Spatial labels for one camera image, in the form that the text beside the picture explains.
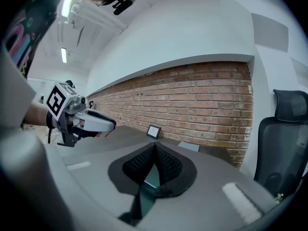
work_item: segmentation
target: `ceiling light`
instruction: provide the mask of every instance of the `ceiling light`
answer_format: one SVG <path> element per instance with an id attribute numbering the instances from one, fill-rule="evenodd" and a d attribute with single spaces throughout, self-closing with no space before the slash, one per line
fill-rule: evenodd
<path id="1" fill-rule="evenodd" d="M 62 7 L 62 13 L 61 13 L 62 16 L 68 17 L 68 13 L 71 8 L 71 2 L 72 0 L 64 0 L 63 7 Z"/>
<path id="2" fill-rule="evenodd" d="M 62 61 L 66 63 L 66 48 L 61 48 Z"/>

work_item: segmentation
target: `black mesh chair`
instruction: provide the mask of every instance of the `black mesh chair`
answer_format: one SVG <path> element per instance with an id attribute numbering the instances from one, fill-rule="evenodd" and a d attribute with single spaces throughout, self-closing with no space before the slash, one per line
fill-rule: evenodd
<path id="1" fill-rule="evenodd" d="M 259 126 L 255 181 L 285 198 L 296 191 L 308 161 L 308 94 L 273 91 L 277 107 Z"/>

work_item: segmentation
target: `gray panel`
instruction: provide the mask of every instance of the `gray panel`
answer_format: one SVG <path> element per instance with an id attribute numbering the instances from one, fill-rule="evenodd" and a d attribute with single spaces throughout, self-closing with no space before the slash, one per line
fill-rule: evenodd
<path id="1" fill-rule="evenodd" d="M 268 17 L 252 13 L 255 44 L 288 52 L 289 29 L 287 26 Z"/>
<path id="2" fill-rule="evenodd" d="M 296 73 L 298 84 L 308 88 L 308 67 L 292 57 L 291 61 Z"/>

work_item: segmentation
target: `black strap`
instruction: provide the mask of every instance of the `black strap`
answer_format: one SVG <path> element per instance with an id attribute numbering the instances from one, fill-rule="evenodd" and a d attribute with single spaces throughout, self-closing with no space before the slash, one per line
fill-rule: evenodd
<path id="1" fill-rule="evenodd" d="M 47 127 L 49 129 L 53 129 L 53 125 L 52 125 L 52 114 L 48 111 L 47 113 L 47 116 L 46 116 L 46 124 L 47 124 Z"/>

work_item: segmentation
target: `desk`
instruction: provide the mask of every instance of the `desk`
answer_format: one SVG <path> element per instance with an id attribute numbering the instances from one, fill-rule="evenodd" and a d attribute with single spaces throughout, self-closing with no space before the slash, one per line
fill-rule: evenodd
<path id="1" fill-rule="evenodd" d="M 129 154 L 148 142 L 157 141 L 134 129 L 117 128 L 107 138 L 87 138 L 75 148 L 46 146 L 51 173 L 73 219 L 86 230 L 131 230 L 118 221 L 128 212 L 134 196 L 117 191 L 108 177 L 108 167 L 116 159 Z M 263 213 L 276 201 L 258 183 L 225 161 L 203 153 L 176 146 L 178 141 L 162 139 L 170 149 L 190 158 L 197 168 L 194 184 L 182 195 L 157 199 L 149 213 L 137 225 L 138 230 L 231 231 L 244 227 L 222 187 L 235 182 Z M 69 165 L 88 162 L 88 166 L 68 170 Z"/>

